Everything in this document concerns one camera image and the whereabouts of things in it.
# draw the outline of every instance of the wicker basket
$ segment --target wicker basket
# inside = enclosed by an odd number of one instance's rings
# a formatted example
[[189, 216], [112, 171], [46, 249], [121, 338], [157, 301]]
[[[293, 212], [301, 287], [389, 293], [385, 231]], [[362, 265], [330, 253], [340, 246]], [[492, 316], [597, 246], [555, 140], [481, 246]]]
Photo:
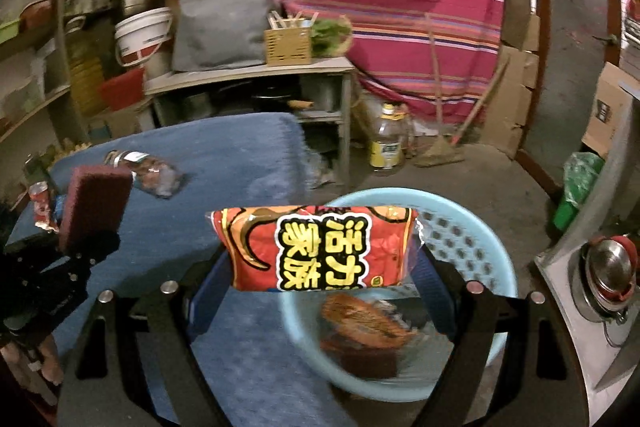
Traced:
[[264, 50], [267, 66], [311, 64], [311, 29], [280, 28], [265, 30]]

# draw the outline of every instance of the orange food package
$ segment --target orange food package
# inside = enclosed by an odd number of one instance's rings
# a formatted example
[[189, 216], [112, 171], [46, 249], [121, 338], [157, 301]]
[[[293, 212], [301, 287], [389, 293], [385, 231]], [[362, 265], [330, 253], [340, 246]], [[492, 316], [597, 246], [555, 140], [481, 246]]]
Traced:
[[210, 214], [243, 291], [393, 286], [414, 257], [417, 211], [399, 206], [265, 206]]

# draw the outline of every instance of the broom handle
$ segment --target broom handle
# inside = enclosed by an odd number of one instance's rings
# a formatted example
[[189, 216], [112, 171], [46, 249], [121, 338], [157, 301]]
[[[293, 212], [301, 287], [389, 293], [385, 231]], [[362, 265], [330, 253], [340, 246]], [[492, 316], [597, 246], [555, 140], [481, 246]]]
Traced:
[[438, 63], [438, 54], [436, 53], [436, 39], [433, 36], [433, 25], [431, 17], [428, 13], [424, 14], [427, 21], [427, 31], [429, 40], [431, 41], [431, 63], [433, 64], [433, 76], [436, 80], [436, 119], [438, 120], [438, 135], [442, 134], [442, 126], [444, 125], [444, 117], [442, 115], [442, 80], [440, 78], [440, 65]]
[[458, 142], [460, 141], [460, 139], [462, 139], [462, 137], [465, 134], [466, 128], [469, 127], [469, 125], [471, 125], [471, 122], [474, 121], [474, 118], [476, 117], [476, 115], [480, 111], [482, 105], [484, 104], [484, 101], [487, 98], [489, 98], [489, 95], [494, 90], [494, 87], [498, 84], [498, 82], [500, 82], [500, 79], [502, 78], [502, 74], [504, 73], [504, 70], [506, 69], [507, 65], [509, 64], [510, 58], [511, 57], [509, 57], [509, 55], [507, 55], [507, 59], [504, 60], [498, 66], [497, 70], [495, 70], [494, 77], [492, 78], [491, 83], [489, 84], [489, 87], [486, 88], [486, 91], [482, 94], [480, 99], [476, 102], [476, 105], [474, 105], [474, 108], [471, 110], [471, 112], [469, 113], [468, 117], [466, 117], [465, 123], [463, 123], [460, 126], [460, 128], [458, 129], [458, 131], [456, 131], [456, 133], [454, 134], [453, 138], [451, 139], [451, 145], [457, 145]]

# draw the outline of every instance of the laundry basket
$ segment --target laundry basket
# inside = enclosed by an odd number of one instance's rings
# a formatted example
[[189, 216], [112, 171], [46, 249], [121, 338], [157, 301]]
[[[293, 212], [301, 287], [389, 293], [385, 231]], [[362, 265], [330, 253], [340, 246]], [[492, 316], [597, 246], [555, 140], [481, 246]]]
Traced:
[[[427, 247], [436, 259], [456, 266], [465, 280], [479, 280], [496, 295], [517, 296], [511, 259], [500, 239], [481, 219], [445, 198], [411, 188], [373, 188], [347, 194], [333, 206], [409, 206], [420, 211], [431, 225]], [[354, 295], [363, 299], [394, 299], [408, 296], [405, 287], [367, 288]], [[453, 344], [429, 322], [423, 329], [427, 340], [400, 365], [395, 378], [363, 380], [347, 373], [319, 344], [320, 308], [325, 292], [286, 292], [280, 295], [284, 328], [292, 343], [316, 373], [350, 393], [388, 402], [427, 399], [440, 378]], [[487, 365], [506, 342], [506, 333], [494, 336]]]

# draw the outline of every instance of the maroon sponge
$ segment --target maroon sponge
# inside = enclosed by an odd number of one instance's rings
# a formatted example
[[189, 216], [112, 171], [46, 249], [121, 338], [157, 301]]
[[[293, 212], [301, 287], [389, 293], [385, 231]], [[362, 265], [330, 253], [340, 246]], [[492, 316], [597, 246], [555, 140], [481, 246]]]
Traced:
[[131, 171], [106, 165], [74, 169], [60, 226], [60, 251], [97, 232], [117, 232], [129, 201]]

